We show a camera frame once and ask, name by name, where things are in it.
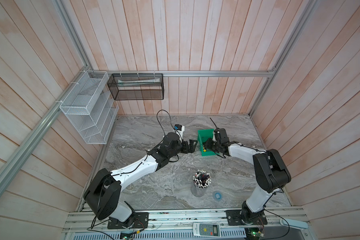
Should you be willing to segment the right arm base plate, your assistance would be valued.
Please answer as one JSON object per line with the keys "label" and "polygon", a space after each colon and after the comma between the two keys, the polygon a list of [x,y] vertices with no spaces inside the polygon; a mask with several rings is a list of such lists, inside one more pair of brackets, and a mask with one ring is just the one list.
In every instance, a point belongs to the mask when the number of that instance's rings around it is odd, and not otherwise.
{"label": "right arm base plate", "polygon": [[239,225],[265,226],[268,224],[268,221],[263,211],[260,211],[258,213],[252,213],[247,209],[241,209],[241,210],[226,210],[225,213],[229,226],[239,226]]}

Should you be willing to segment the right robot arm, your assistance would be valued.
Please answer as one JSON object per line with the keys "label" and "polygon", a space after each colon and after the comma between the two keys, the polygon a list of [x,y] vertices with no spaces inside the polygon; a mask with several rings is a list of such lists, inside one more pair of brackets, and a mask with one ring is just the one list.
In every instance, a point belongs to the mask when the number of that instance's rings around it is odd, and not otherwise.
{"label": "right robot arm", "polygon": [[263,220],[265,205],[292,180],[280,153],[275,149],[259,150],[237,141],[230,141],[223,128],[216,128],[213,137],[208,138],[202,146],[203,149],[222,158],[235,157],[253,165],[257,185],[251,196],[242,204],[240,224],[256,224],[257,220],[266,223],[267,221]]}

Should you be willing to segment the green plastic bin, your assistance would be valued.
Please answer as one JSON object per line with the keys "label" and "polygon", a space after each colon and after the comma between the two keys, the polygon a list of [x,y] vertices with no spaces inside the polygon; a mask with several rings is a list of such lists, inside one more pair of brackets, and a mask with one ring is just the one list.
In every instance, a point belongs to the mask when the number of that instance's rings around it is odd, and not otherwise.
{"label": "green plastic bin", "polygon": [[198,130],[198,143],[200,144],[200,151],[201,151],[202,157],[216,155],[213,151],[208,150],[205,146],[205,142],[208,139],[212,139],[213,137],[214,137],[213,129]]}

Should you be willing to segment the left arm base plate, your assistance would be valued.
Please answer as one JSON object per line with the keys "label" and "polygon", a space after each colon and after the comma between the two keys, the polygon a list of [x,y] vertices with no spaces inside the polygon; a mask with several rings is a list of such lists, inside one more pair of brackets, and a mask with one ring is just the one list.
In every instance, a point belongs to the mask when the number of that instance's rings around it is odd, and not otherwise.
{"label": "left arm base plate", "polygon": [[132,229],[146,229],[149,222],[149,212],[133,212],[132,215],[125,221],[120,222],[115,218],[110,218],[108,222],[108,229],[110,230],[132,230]]}

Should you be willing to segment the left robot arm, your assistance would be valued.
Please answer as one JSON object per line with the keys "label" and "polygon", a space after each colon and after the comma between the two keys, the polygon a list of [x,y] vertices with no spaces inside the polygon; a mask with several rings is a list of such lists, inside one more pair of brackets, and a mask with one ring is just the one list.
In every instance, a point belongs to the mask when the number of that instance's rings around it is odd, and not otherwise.
{"label": "left robot arm", "polygon": [[183,149],[183,131],[166,134],[140,160],[118,170],[99,170],[85,191],[84,200],[99,220],[110,217],[122,223],[131,221],[134,210],[119,200],[121,192],[140,178],[165,167]]}

